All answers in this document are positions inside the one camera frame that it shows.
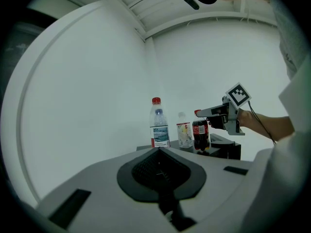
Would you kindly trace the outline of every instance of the gray shirt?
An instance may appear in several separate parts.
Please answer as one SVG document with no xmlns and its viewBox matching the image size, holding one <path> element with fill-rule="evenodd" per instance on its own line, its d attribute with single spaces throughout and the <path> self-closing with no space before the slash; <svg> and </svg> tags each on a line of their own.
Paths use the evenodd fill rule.
<svg viewBox="0 0 311 233">
<path fill-rule="evenodd" d="M 290 79 L 297 73 L 310 46 L 295 18 L 281 0 L 270 0 L 276 16 L 276 23 L 280 34 L 280 50 L 287 66 Z"/>
</svg>

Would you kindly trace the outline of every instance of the person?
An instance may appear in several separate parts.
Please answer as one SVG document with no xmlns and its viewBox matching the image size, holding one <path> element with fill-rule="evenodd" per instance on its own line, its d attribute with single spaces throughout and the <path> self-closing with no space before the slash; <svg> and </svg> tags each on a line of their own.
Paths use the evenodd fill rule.
<svg viewBox="0 0 311 233">
<path fill-rule="evenodd" d="M 206 4 L 212 4 L 216 2 L 216 0 L 199 1 L 202 1 Z M 304 37 L 303 32 L 285 5 L 280 0 L 264 1 L 270 3 L 274 10 L 277 28 L 280 34 L 280 51 L 286 63 L 287 75 L 290 79 L 292 79 L 307 57 L 310 51 L 310 47 L 306 38 Z M 267 117 L 260 114 L 257 114 L 257 116 L 266 129 L 270 132 L 272 138 L 275 141 L 279 141 L 280 139 L 287 137 L 294 132 L 294 127 L 288 116 L 277 118 Z M 240 126 L 247 127 L 261 135 L 270 138 L 268 133 L 250 111 L 240 109 L 238 113 L 238 120 L 240 122 Z"/>
</svg>

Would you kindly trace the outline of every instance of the black table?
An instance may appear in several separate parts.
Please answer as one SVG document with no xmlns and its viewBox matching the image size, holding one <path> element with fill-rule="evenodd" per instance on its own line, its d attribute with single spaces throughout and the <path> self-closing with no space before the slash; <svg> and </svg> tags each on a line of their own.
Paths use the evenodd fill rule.
<svg viewBox="0 0 311 233">
<path fill-rule="evenodd" d="M 140 146 L 136 148 L 136 151 L 144 150 L 151 148 L 151 145 Z M 180 148 L 178 144 L 178 140 L 171 141 L 171 148 L 182 150 L 185 152 L 205 155 L 205 156 L 212 156 L 224 159 L 241 159 L 241 145 L 234 141 L 230 141 L 220 135 L 217 134 L 210 134 L 210 146 L 209 149 L 205 151 L 196 150 L 192 144 L 191 148 Z"/>
</svg>

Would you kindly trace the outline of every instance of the plastic bottle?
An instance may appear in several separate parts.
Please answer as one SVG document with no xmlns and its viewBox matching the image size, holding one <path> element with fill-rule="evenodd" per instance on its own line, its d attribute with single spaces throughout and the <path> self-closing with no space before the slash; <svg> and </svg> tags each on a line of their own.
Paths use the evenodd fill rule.
<svg viewBox="0 0 311 233">
<path fill-rule="evenodd" d="M 186 114 L 184 112 L 178 113 L 178 123 L 177 123 L 177 134 L 178 134 L 178 144 L 181 148 L 192 147 L 192 132 L 191 124 L 186 119 Z"/>
<path fill-rule="evenodd" d="M 194 111 L 195 120 L 192 123 L 194 148 L 204 151 L 209 149 L 208 122 L 204 118 L 196 116 L 198 111 L 200 110 Z"/>
<path fill-rule="evenodd" d="M 170 147 L 169 127 L 160 98 L 152 99 L 149 122 L 152 147 Z"/>
</svg>

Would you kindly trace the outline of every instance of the forearm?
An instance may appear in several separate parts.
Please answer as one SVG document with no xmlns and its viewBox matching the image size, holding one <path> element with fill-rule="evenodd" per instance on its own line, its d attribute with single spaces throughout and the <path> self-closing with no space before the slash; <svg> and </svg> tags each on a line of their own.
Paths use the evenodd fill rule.
<svg viewBox="0 0 311 233">
<path fill-rule="evenodd" d="M 279 141 L 280 139 L 289 136 L 294 132 L 294 127 L 288 116 L 267 117 L 257 113 L 256 115 L 275 141 Z M 247 127 L 263 136 L 270 138 L 263 126 L 257 121 L 257 119 L 250 111 L 242 110 L 239 120 L 242 127 Z"/>
</svg>

